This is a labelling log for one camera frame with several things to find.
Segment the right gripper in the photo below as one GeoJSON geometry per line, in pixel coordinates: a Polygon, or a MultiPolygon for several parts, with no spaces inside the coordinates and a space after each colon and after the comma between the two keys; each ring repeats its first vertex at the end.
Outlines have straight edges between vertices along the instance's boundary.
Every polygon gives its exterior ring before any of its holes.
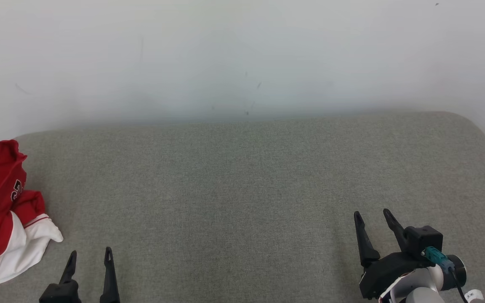
{"type": "Polygon", "coordinates": [[[402,252],[380,259],[360,212],[354,212],[360,264],[365,268],[359,283],[362,297],[369,300],[443,300],[442,292],[455,289],[464,300],[462,288],[467,274],[463,261],[456,255],[442,255],[441,263],[433,263],[425,256],[416,259],[405,253],[408,242],[404,228],[389,209],[383,209],[383,215],[402,252]]]}

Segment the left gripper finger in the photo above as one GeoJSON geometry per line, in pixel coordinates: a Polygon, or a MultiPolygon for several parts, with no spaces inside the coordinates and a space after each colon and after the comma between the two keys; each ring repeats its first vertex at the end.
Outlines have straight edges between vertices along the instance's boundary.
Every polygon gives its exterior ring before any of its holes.
{"type": "Polygon", "coordinates": [[[112,248],[107,246],[104,255],[104,287],[100,303],[120,303],[119,288],[116,280],[115,263],[112,248]]]}
{"type": "Polygon", "coordinates": [[[60,278],[60,281],[59,281],[60,286],[67,285],[67,284],[78,286],[77,281],[73,279],[73,276],[76,271],[76,263],[77,263],[77,251],[73,250],[69,256],[69,259],[64,268],[64,272],[62,273],[62,276],[60,278]]]}

